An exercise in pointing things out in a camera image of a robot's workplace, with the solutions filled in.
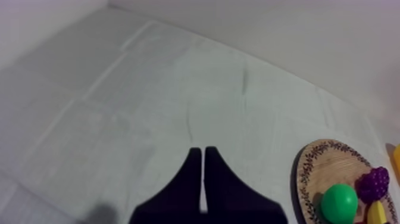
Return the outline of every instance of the purple grapes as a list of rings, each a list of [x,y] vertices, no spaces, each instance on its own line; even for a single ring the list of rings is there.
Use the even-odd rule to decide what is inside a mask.
[[[358,197],[366,204],[380,200],[388,193],[389,172],[384,167],[373,168],[356,182]]]

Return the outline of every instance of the wooden plate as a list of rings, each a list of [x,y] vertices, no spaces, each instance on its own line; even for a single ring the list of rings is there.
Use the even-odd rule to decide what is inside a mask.
[[[297,165],[297,195],[307,224],[328,223],[320,211],[320,200],[329,187],[345,183],[354,187],[355,181],[369,173],[371,164],[348,145],[332,139],[321,139],[307,145]],[[395,206],[389,194],[381,199],[390,224],[398,223]],[[354,222],[362,222],[366,206],[358,200]]]

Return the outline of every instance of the toy fruit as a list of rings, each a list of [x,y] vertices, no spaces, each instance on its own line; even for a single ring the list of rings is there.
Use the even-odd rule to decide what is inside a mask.
[[[333,224],[350,224],[357,212],[358,198],[354,189],[346,184],[332,185],[323,195],[321,209]]]
[[[367,224],[384,224],[386,223],[385,210],[380,201],[374,201],[368,210]]]
[[[389,172],[384,167],[373,168],[357,180],[356,186],[357,194],[364,203],[378,201],[388,193]]]

